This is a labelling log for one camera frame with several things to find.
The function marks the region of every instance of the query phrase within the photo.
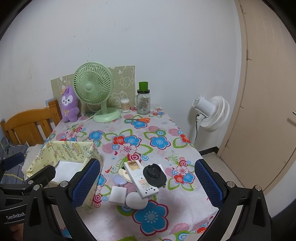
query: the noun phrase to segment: wooden chair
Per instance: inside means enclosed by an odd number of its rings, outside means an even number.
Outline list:
[[[49,119],[53,119],[55,126],[62,119],[57,100],[48,102],[44,109],[27,110],[11,117],[7,122],[1,121],[0,125],[7,139],[15,145],[25,144],[30,146],[43,144],[44,140],[39,132],[37,124],[41,125],[43,133],[48,138],[52,132]]]

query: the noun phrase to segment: white ball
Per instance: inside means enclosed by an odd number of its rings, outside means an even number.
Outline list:
[[[131,192],[126,196],[126,205],[133,209],[144,209],[148,204],[148,198],[142,199],[137,192]]]

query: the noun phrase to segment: glass mug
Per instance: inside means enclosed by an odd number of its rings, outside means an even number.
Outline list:
[[[150,114],[150,91],[139,91],[134,96],[133,103],[137,107],[137,114],[149,115]]]

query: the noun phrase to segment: green desk fan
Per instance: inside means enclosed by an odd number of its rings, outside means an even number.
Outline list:
[[[78,98],[87,104],[101,104],[101,110],[93,116],[96,122],[108,122],[120,117],[120,110],[109,107],[106,101],[113,89],[110,70],[98,63],[86,63],[80,66],[73,80],[73,89]]]

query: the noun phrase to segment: purple plush toy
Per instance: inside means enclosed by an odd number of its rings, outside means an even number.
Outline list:
[[[69,86],[65,89],[65,92],[62,95],[62,116],[63,122],[75,122],[77,121],[79,114],[78,105],[78,97],[76,96],[73,87]]]

